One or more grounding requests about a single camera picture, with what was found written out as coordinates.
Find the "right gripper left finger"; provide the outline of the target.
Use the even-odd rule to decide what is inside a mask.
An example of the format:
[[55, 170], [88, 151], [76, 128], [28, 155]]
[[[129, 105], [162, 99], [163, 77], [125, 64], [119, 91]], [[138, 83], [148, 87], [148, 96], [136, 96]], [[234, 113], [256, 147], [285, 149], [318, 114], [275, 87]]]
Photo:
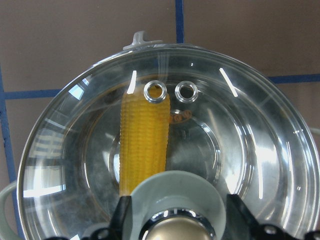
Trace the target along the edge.
[[111, 218], [109, 228], [114, 238], [129, 238], [133, 228], [131, 196], [121, 196]]

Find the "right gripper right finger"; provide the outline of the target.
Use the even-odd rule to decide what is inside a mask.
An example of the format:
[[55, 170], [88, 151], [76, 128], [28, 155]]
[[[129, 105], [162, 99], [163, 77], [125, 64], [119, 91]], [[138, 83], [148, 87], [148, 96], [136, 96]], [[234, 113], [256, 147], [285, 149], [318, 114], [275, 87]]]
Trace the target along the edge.
[[226, 196], [226, 228], [231, 238], [255, 238], [259, 226], [237, 194]]

